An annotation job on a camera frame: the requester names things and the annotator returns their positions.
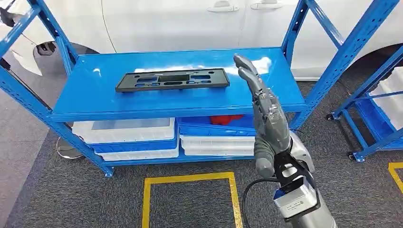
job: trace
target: black plastic panel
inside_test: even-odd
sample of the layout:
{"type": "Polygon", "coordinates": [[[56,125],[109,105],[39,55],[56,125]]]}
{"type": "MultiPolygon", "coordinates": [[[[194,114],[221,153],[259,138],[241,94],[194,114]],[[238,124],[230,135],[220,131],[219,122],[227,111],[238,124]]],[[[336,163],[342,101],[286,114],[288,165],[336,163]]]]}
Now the black plastic panel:
{"type": "Polygon", "coordinates": [[[117,84],[116,92],[163,89],[226,87],[230,82],[224,69],[195,69],[127,73],[117,84]]]}

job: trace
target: red object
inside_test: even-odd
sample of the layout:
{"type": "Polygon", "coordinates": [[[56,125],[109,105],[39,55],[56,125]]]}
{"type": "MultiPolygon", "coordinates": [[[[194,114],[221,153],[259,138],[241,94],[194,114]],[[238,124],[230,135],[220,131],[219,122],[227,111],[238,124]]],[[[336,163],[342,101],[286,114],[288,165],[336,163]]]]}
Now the red object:
{"type": "Polygon", "coordinates": [[[210,116],[211,124],[228,125],[232,120],[239,120],[243,115],[215,115],[210,116]]]}

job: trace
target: white plastic tray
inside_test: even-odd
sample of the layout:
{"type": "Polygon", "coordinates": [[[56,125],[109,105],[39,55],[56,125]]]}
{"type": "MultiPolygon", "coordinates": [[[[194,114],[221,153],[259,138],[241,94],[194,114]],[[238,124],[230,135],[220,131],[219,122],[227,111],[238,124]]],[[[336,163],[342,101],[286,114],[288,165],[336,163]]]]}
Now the white plastic tray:
{"type": "Polygon", "coordinates": [[[253,156],[251,149],[184,149],[185,155],[197,156],[253,156]]]}
{"type": "Polygon", "coordinates": [[[187,149],[253,149],[254,136],[186,136],[180,135],[182,148],[187,149]]]}
{"type": "MultiPolygon", "coordinates": [[[[369,95],[381,95],[403,90],[403,67],[395,67],[392,74],[379,82],[369,95]]],[[[374,102],[382,108],[395,129],[403,127],[403,94],[374,98],[374,102]]]]}
{"type": "Polygon", "coordinates": [[[175,118],[74,122],[73,134],[86,143],[171,140],[175,118]]]}
{"type": "Polygon", "coordinates": [[[175,149],[156,150],[156,151],[127,151],[127,152],[111,152],[97,153],[105,161],[127,161],[140,159],[157,159],[157,158],[176,158],[179,156],[179,138],[175,149]]]}

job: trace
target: blue metal shelf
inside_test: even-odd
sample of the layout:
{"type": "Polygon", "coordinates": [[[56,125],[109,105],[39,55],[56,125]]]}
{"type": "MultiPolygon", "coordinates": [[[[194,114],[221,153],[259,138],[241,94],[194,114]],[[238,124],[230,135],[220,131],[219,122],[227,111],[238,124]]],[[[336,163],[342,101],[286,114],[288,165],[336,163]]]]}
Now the blue metal shelf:
{"type": "Polygon", "coordinates": [[[343,115],[350,125],[354,135],[360,142],[363,150],[352,152],[349,157],[355,158],[358,162],[364,162],[365,157],[376,151],[402,150],[403,149],[403,128],[396,130],[390,123],[390,119],[373,101],[374,98],[403,94],[403,91],[386,93],[381,95],[369,95],[368,91],[383,79],[393,68],[403,60],[403,46],[401,46],[389,59],[387,59],[351,96],[338,107],[331,116],[339,120],[343,115]],[[348,113],[349,108],[358,111],[361,119],[367,126],[375,139],[375,143],[368,146],[364,137],[348,113]]]}
{"type": "MultiPolygon", "coordinates": [[[[268,73],[263,73],[262,78],[279,97],[284,110],[296,113],[289,126],[297,129],[310,116],[399,2],[399,0],[373,0],[346,39],[340,35],[314,0],[299,0],[281,47],[79,56],[44,1],[27,1],[31,9],[0,42],[0,54],[3,56],[33,18],[39,17],[57,44],[68,80],[54,110],[21,82],[10,71],[10,66],[5,64],[5,61],[0,62],[2,63],[0,87],[79,150],[108,177],[113,175],[112,166],[117,165],[221,161],[252,157],[185,156],[181,152],[178,158],[172,159],[106,162],[94,154],[93,148],[74,135],[65,122],[252,114],[250,91],[246,82],[237,75],[237,69],[232,60],[233,55],[238,53],[251,60],[260,60],[265,57],[271,60],[268,73]],[[291,74],[290,66],[295,41],[309,10],[330,36],[338,51],[304,99],[291,74]],[[115,92],[115,86],[124,74],[134,72],[136,69],[153,71],[210,67],[224,68],[228,74],[230,86],[134,93],[115,92]]],[[[396,139],[399,131],[403,130],[392,133],[387,136],[387,139],[391,137],[396,139]]]]}
{"type": "Polygon", "coordinates": [[[238,76],[235,53],[251,60],[269,58],[269,73],[261,77],[279,96],[285,111],[306,108],[281,49],[271,47],[79,56],[50,118],[65,122],[251,114],[250,90],[238,76]],[[115,92],[123,75],[136,69],[221,67],[230,80],[229,87],[115,92]]]}

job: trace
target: robotic arm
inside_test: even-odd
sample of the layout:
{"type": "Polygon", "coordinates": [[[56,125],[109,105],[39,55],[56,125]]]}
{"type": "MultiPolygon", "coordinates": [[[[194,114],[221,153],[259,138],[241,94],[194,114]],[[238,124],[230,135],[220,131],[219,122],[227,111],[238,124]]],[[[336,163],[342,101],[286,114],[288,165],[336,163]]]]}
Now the robotic arm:
{"type": "Polygon", "coordinates": [[[266,180],[280,183],[273,200],[284,220],[294,228],[337,228],[311,175],[314,166],[309,152],[289,130],[278,98],[251,61],[237,54],[234,61],[252,93],[256,170],[266,180]]]}

